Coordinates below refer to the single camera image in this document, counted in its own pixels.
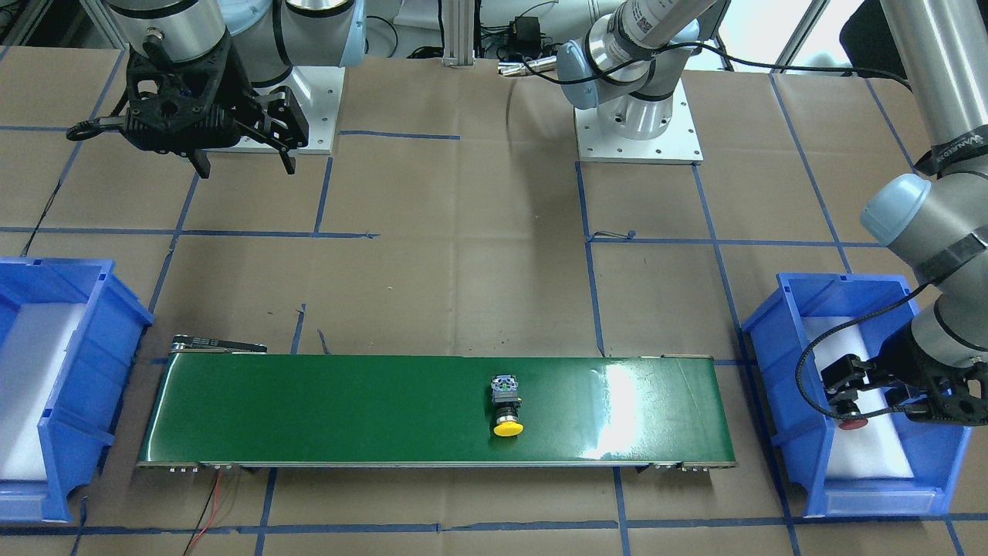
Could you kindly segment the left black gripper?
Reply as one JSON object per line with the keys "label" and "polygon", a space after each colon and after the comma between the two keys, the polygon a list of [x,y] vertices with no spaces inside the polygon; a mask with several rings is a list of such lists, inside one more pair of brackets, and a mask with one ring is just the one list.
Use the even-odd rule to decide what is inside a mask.
{"label": "left black gripper", "polygon": [[909,327],[885,339],[878,355],[846,354],[821,373],[830,409],[861,409],[862,418],[903,414],[933,425],[985,426],[986,362],[956,367],[922,351]]}

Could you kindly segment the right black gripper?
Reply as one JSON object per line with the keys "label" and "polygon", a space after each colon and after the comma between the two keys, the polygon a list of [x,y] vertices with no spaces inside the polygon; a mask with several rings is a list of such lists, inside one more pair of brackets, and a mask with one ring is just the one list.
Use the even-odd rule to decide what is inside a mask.
{"label": "right black gripper", "polygon": [[130,54],[123,136],[144,151],[188,151],[201,178],[211,176],[204,149],[250,137],[278,149],[286,173],[296,173],[293,152],[310,142],[310,125],[290,88],[255,91],[230,36],[191,61],[166,53],[164,39],[147,35],[141,46],[151,53]]}

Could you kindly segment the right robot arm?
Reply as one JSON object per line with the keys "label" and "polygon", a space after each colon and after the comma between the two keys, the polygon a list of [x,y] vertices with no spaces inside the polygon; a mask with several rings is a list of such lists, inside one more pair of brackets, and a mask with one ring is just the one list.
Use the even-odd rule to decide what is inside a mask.
{"label": "right robot arm", "polygon": [[78,124],[74,140],[105,131],[134,147],[187,159],[201,178],[209,151],[250,140],[289,174],[327,115],[301,70],[359,66],[361,1],[110,1],[128,43],[126,88],[113,112]]}

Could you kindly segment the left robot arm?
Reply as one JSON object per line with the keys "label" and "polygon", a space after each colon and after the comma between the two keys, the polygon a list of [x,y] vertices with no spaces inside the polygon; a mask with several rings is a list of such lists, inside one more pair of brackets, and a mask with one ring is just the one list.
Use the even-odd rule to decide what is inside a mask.
{"label": "left robot arm", "polygon": [[907,263],[921,288],[941,295],[890,334],[865,361],[828,366],[813,351],[794,362],[784,407],[812,419],[864,425],[899,414],[912,422],[982,426],[986,394],[986,12],[975,1],[881,1],[875,24],[849,57],[876,59],[871,73],[903,78],[929,135],[912,173],[890,181],[861,224]]}

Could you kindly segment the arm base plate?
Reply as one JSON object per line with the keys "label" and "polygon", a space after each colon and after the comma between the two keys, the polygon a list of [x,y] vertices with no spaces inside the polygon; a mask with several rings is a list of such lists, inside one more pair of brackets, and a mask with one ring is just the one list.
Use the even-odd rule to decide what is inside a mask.
{"label": "arm base plate", "polygon": [[627,95],[573,113],[580,161],[689,165],[705,159],[682,81],[664,100]]}
{"label": "arm base plate", "polygon": [[345,68],[335,66],[294,66],[278,83],[290,88],[308,123],[308,144],[293,149],[291,155],[328,155],[334,151],[345,73]]}

